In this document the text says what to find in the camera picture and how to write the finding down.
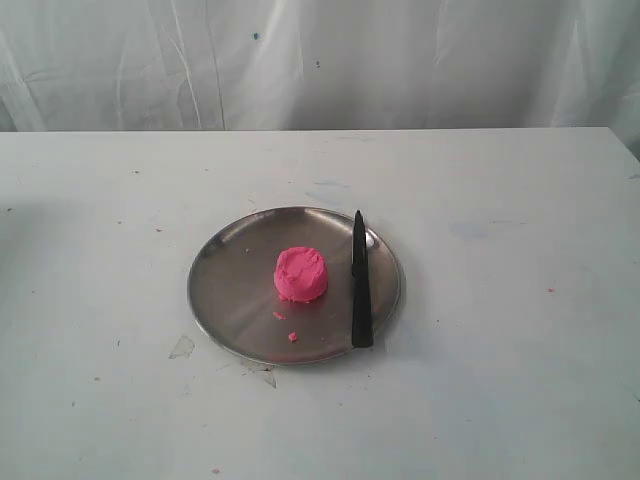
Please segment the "pink dough lump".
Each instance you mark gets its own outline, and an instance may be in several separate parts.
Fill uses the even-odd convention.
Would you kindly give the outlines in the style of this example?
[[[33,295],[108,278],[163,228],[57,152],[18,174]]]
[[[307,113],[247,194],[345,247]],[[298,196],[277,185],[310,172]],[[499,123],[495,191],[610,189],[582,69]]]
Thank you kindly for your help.
[[[327,291],[329,274],[326,261],[314,248],[288,248],[278,256],[273,281],[281,300],[312,302]]]

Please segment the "white backdrop curtain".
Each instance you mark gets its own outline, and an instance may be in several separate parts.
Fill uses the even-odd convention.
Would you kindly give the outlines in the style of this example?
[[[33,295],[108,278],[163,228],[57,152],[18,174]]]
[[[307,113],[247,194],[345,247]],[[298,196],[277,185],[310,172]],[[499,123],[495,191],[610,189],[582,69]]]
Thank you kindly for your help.
[[[5,1],[18,131],[606,126],[639,134],[635,1]]]

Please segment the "black knife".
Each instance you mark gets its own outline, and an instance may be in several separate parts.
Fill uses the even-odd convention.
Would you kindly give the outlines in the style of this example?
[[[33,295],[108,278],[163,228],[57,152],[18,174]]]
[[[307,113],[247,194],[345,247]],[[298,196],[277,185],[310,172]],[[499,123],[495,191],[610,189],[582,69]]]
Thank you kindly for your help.
[[[352,331],[354,348],[370,348],[374,344],[368,252],[364,218],[360,210],[354,216],[352,232]]]

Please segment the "round steel plate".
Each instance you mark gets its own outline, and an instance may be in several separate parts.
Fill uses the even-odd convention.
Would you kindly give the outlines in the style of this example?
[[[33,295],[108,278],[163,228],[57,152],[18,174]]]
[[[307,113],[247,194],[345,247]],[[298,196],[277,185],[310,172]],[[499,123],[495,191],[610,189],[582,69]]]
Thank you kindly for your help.
[[[201,329],[218,345],[254,362],[293,366],[350,352],[354,221],[314,207],[281,207],[241,218],[216,233],[196,256],[189,302]],[[279,254],[311,247],[324,257],[327,291],[309,303],[279,298],[273,274]],[[287,318],[275,318],[273,312]],[[288,334],[296,332],[292,343]]]

